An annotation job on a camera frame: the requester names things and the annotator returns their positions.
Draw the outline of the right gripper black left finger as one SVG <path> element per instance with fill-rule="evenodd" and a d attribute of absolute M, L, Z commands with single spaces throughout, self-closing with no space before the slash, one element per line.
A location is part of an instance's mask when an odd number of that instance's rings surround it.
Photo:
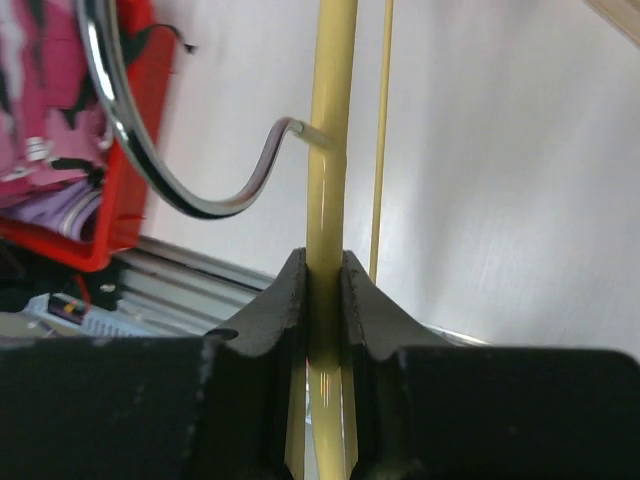
<path fill-rule="evenodd" d="M 220 327 L 1 344 L 5 479 L 300 479 L 307 269 Z"/>

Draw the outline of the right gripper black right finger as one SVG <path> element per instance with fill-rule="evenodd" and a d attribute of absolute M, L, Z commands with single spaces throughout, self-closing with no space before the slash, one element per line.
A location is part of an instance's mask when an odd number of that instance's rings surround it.
<path fill-rule="evenodd" d="M 612 350 L 456 346 L 341 272 L 356 479 L 635 479 L 639 366 Z"/>

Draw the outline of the pink camouflage trousers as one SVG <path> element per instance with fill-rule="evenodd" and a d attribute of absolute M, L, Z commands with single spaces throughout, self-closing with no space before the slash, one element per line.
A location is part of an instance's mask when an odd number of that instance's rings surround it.
<path fill-rule="evenodd" d="M 72 1 L 1 4 L 1 204 L 98 183 L 113 144 Z"/>

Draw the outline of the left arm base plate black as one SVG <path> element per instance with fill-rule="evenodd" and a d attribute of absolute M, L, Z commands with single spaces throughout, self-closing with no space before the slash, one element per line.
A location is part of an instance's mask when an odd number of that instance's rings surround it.
<path fill-rule="evenodd" d="M 80 272 L 2 239 L 1 311 L 20 312 L 32 298 L 56 293 L 113 311 L 121 298 L 123 268 L 123 262 L 113 260 L 97 272 Z"/>

